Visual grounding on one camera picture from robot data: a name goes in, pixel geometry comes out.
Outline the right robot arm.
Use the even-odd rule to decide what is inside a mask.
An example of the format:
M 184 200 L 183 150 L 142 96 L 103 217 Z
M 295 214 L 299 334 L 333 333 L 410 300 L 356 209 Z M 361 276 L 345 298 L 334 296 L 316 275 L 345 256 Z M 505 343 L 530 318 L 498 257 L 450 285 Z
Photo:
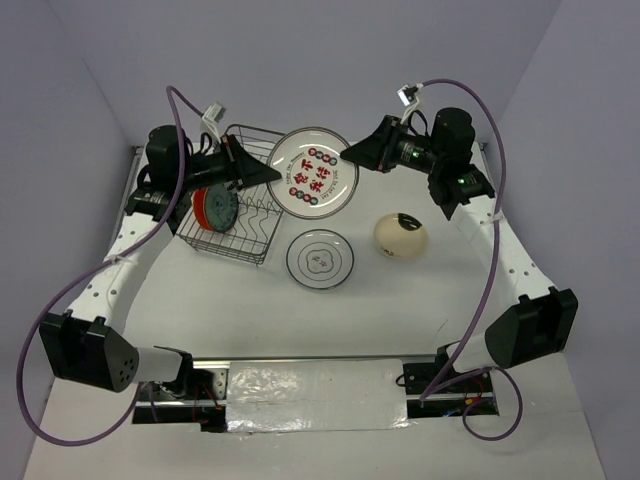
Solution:
M 426 174 L 431 198 L 488 269 L 504 312 L 484 330 L 440 349 L 437 384 L 456 391 L 470 371 L 509 369 L 565 348 L 578 309 L 570 289 L 560 290 L 535 266 L 498 205 L 487 177 L 472 162 L 471 116 L 444 108 L 425 135 L 412 135 L 399 118 L 385 116 L 365 139 L 340 154 L 345 161 L 387 173 L 397 166 Z

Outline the blue green patterned plate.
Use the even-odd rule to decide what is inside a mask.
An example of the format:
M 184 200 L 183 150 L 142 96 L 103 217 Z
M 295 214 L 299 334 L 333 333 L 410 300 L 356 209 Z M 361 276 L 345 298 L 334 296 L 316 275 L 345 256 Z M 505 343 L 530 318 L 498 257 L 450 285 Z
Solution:
M 205 227 L 217 233 L 228 232 L 235 224 L 239 213 L 238 195 L 224 185 L 206 189 L 203 200 Z

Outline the orange plate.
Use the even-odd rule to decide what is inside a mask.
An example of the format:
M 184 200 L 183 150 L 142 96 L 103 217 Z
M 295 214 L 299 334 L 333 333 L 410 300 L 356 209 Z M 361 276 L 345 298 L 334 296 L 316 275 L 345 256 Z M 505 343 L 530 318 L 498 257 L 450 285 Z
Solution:
M 206 192 L 207 192 L 206 188 L 198 189 L 194 192 L 192 196 L 192 209 L 198 225 L 203 230 L 210 231 L 211 227 L 207 221 L 205 210 L 204 210 Z

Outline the white plate red characters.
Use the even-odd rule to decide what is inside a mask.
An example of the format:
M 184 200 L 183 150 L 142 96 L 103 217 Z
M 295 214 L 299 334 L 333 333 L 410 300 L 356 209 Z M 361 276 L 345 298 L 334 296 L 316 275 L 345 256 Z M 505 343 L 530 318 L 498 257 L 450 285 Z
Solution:
M 267 185 L 286 213 L 303 220 L 328 218 L 352 200 L 359 169 L 340 154 L 349 143 L 321 127 L 305 127 L 284 135 L 272 148 L 267 165 L 281 178 Z

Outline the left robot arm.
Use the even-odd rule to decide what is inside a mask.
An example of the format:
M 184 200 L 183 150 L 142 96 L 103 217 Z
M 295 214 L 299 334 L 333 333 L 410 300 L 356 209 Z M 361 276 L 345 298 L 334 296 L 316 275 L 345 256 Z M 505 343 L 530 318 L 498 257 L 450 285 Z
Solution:
M 170 347 L 136 347 L 123 336 L 133 302 L 156 259 L 171 243 L 200 188 L 255 187 L 281 175 L 225 135 L 213 153 L 194 152 L 184 130 L 153 129 L 147 163 L 129 196 L 121 228 L 104 267 L 62 314 L 49 313 L 38 331 L 55 377 L 121 392 L 132 383 L 159 382 L 171 397 L 195 389 L 191 354 Z

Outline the cream floral small plate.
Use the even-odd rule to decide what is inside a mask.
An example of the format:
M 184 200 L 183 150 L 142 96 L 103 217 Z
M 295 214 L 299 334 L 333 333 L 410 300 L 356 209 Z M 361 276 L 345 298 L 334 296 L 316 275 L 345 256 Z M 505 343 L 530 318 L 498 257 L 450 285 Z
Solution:
M 414 260 L 425 253 L 428 234 L 425 226 L 405 213 L 382 216 L 373 228 L 373 242 L 384 256 L 396 260 Z

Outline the white plate green rim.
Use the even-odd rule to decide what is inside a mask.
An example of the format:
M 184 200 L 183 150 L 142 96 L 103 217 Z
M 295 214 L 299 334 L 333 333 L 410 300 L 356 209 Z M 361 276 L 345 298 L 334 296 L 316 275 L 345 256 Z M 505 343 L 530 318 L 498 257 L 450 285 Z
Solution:
M 355 266 L 348 240 L 328 229 L 312 229 L 296 236 L 285 255 L 291 278 L 311 290 L 325 291 L 342 285 Z

